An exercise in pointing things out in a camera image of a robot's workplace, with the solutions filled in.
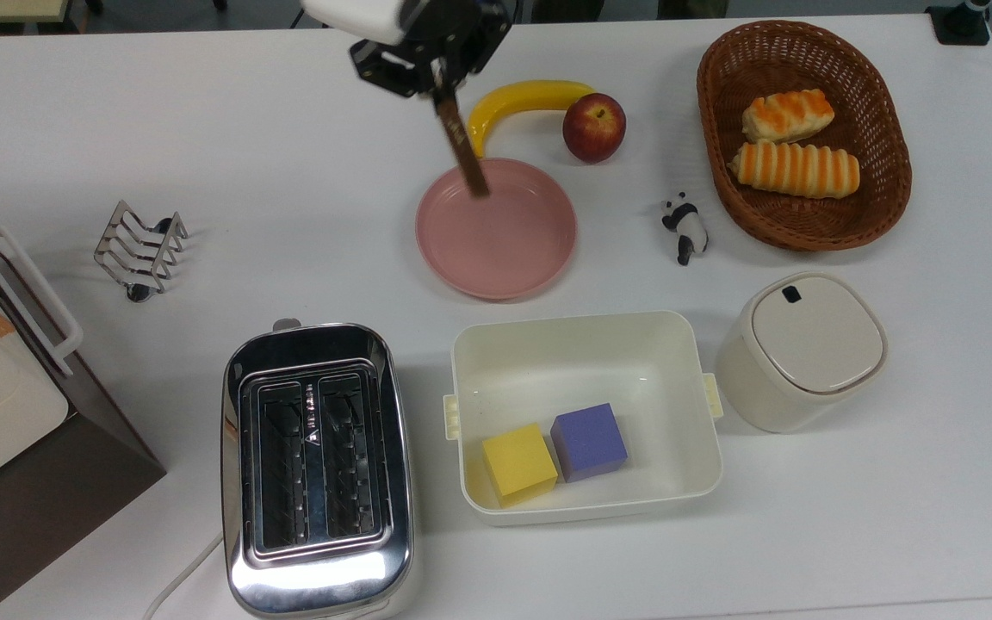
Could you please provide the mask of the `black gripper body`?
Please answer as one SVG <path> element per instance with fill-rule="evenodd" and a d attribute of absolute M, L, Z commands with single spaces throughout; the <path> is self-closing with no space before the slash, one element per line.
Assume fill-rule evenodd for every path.
<path fill-rule="evenodd" d="M 401 97 L 416 95 L 414 64 L 418 59 L 444 59 L 458 47 L 483 47 L 487 62 L 512 28 L 504 1 L 397 1 L 391 24 L 398 42 L 363 39 L 350 47 L 358 77 Z"/>

